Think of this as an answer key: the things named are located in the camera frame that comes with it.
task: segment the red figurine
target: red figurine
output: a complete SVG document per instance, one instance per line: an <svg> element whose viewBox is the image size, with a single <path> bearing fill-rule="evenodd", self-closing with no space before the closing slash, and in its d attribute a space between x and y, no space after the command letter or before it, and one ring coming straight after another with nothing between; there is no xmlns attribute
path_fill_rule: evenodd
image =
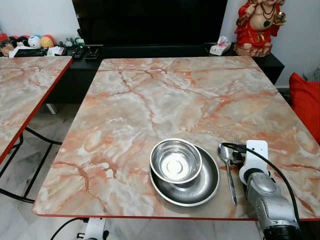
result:
<svg viewBox="0 0 320 240"><path fill-rule="evenodd" d="M248 0L239 9L234 51L240 56L264 57L271 52L271 35L276 37L286 20L280 11L285 0Z"/></svg>

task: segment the cable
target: cable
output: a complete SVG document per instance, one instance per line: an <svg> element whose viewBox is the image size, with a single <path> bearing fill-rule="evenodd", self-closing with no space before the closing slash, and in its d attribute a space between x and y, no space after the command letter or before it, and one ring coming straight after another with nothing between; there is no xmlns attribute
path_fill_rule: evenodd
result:
<svg viewBox="0 0 320 240"><path fill-rule="evenodd" d="M86 221L88 218L84 218L84 217L75 217L75 218L72 218L70 219L69 221L66 221L64 224L62 224L57 231L55 231L55 233L52 235L52 237L50 238L50 240L54 240L56 235L66 226L68 225L69 223L73 222L73 221L76 221L76 220L83 220L83 221Z"/></svg>
<svg viewBox="0 0 320 240"><path fill-rule="evenodd" d="M233 150L237 150L238 148L240 148L240 149L243 149L243 150L246 150L246 151L252 153L253 155L256 155L258 158L262 159L267 164L269 164L280 175L280 177L283 179L286 187L289 190L290 197L291 197L291 200L292 200L294 215L295 215L296 221L298 223L298 226L301 229L300 218L299 218L299 213L298 213L298 207L297 207L297 202L296 202L294 191L292 190L292 188L290 186L290 183L288 182L288 180L285 177L285 175L283 175L283 173L276 167L276 165L274 165L272 162L270 162L265 157L261 156L259 153L251 150L250 148L244 147L243 145L238 145L238 144L229 143L229 142L223 142L223 143L221 143L221 145L225 146L225 147L227 147L229 149L233 149Z"/></svg>

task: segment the red table edge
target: red table edge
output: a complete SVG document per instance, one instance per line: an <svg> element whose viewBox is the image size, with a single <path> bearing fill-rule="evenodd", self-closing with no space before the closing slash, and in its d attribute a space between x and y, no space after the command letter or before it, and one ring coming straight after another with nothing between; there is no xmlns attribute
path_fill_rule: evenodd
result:
<svg viewBox="0 0 320 240"><path fill-rule="evenodd" d="M3 162L3 160L5 159L5 157L8 155L8 153L10 152L12 146L15 144L15 142L17 141L17 139L19 138L20 134L24 131L24 129L26 128L26 126L29 124L29 122L31 121L31 119L36 115L37 111L39 110L39 108L41 107L41 105L44 103L45 99L47 98L47 96L49 95L49 93L52 91L52 89L56 86L56 84L58 83L58 81L61 79L61 77L65 74L66 70L69 68L69 66L71 65L73 61L73 58L71 58L69 60L69 62L67 63L67 65L64 67L64 69L60 72L60 74L58 75L58 77L55 79L55 81L53 82L53 84L51 85L51 87L49 87L48 91L44 94L44 96L41 98L41 100L39 101L39 103L35 106L34 110L31 112L31 114L27 117L27 119L24 121L24 123L22 124L22 126L20 127L20 129L18 130L18 132L15 134L15 136L13 137L13 139L11 140L11 142L8 144L8 146L4 149L3 153L0 155L0 164Z"/></svg>
<svg viewBox="0 0 320 240"><path fill-rule="evenodd" d="M220 217L175 217L175 216L106 216L106 215L62 215L62 214L38 214L40 217L63 217L63 218L104 218L104 219L171 219L171 220L211 220L211 221L258 221L258 218L220 218ZM320 218L300 218L303 222L316 222Z"/></svg>

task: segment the white wall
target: white wall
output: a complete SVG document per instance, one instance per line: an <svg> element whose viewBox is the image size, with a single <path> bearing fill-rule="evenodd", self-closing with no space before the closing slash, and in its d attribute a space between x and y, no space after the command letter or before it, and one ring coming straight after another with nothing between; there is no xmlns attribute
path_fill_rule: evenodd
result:
<svg viewBox="0 0 320 240"><path fill-rule="evenodd" d="M0 30L11 35L50 34L56 42L76 37L72 0L0 0Z"/></svg>
<svg viewBox="0 0 320 240"><path fill-rule="evenodd" d="M227 3L221 35L232 42L236 41L238 9L244 3L246 0ZM287 0L281 10L287 23L272 39L272 53L285 65L276 85L288 87L293 72L302 75L320 64L320 1ZM0 29L9 35L51 34L64 41L75 37L77 28L72 0L1 0Z"/></svg>

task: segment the black tv stand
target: black tv stand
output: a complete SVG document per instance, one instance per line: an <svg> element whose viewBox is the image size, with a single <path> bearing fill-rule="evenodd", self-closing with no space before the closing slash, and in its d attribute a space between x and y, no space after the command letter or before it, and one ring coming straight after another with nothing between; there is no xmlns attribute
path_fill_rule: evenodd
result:
<svg viewBox="0 0 320 240"><path fill-rule="evenodd" d="M164 58L164 57L208 57L209 45L149 45L102 47L95 60L74 59L68 70L46 98L48 104L80 104L94 79L103 59L117 58ZM222 56L236 56L233 45ZM275 84L284 65L273 55L253 58L264 74Z"/></svg>

